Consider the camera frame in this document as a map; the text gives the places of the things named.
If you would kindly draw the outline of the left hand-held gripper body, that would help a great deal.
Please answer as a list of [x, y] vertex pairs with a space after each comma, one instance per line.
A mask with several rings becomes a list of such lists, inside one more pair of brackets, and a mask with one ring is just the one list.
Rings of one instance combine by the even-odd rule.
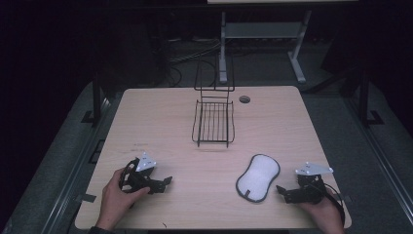
[[166, 187], [163, 180], [152, 179], [150, 175], [157, 163], [146, 153], [135, 157], [124, 167], [119, 188], [125, 193], [133, 193], [145, 187]]

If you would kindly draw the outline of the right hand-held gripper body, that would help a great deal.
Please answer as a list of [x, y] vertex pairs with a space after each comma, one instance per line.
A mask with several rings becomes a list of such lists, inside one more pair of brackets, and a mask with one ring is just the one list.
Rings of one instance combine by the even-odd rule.
[[333, 169], [311, 162], [306, 162], [295, 172], [297, 174], [297, 183], [299, 188], [287, 190], [285, 197], [293, 197], [295, 202], [292, 204], [319, 203], [326, 195], [325, 184], [321, 176], [325, 174], [332, 174]]

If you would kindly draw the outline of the person's right hand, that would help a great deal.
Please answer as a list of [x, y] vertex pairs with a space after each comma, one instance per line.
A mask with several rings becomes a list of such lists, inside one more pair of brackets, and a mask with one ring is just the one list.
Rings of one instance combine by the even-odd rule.
[[299, 207], [310, 215], [323, 234], [345, 234], [340, 212], [327, 197], [318, 204], [300, 203]]

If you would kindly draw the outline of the person's left hand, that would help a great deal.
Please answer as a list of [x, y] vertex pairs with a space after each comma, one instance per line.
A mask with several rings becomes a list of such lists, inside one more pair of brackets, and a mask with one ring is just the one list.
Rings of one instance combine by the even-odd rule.
[[115, 171], [102, 189], [100, 211], [95, 224], [97, 228], [113, 231], [131, 205], [150, 191], [149, 187], [141, 188], [133, 193], [122, 191], [119, 181], [123, 171], [123, 169]]

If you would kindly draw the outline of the white sponge with grey edge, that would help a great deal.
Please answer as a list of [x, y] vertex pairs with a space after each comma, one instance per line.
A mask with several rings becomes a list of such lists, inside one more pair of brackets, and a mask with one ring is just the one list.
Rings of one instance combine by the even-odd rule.
[[237, 179], [238, 194], [249, 202], [264, 201], [273, 180], [280, 171], [280, 164], [274, 158], [265, 154], [254, 155], [247, 169]]

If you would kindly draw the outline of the person's dark sleeve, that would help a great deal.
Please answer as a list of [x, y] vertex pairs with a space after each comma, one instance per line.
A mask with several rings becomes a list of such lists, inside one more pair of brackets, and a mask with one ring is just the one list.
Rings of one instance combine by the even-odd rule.
[[113, 231], [106, 230], [97, 226], [90, 228], [87, 234], [115, 234]]

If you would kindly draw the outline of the grey metal stand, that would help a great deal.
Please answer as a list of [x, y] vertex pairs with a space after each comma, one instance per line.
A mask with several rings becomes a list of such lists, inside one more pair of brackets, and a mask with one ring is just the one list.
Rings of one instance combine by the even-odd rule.
[[298, 61], [312, 12], [306, 11], [301, 21], [288, 22], [228, 22], [226, 13], [221, 14], [220, 52], [218, 57], [219, 82], [228, 82], [226, 42], [228, 39], [295, 39], [295, 47], [287, 53], [299, 84], [306, 78]]

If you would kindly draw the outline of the black metal post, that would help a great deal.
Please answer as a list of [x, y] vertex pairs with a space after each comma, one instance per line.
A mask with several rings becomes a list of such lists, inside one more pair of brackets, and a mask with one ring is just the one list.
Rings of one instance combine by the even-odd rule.
[[92, 81], [92, 88], [93, 88], [93, 109], [85, 112], [82, 118], [82, 123], [90, 123], [93, 127], [95, 127], [98, 124], [100, 116], [101, 116], [101, 91], [100, 91], [98, 73], [94, 75], [94, 78]]
[[369, 77], [366, 71], [362, 70], [359, 78], [358, 118], [365, 128], [369, 128], [371, 125], [383, 125], [384, 121], [379, 113], [368, 108], [368, 99]]

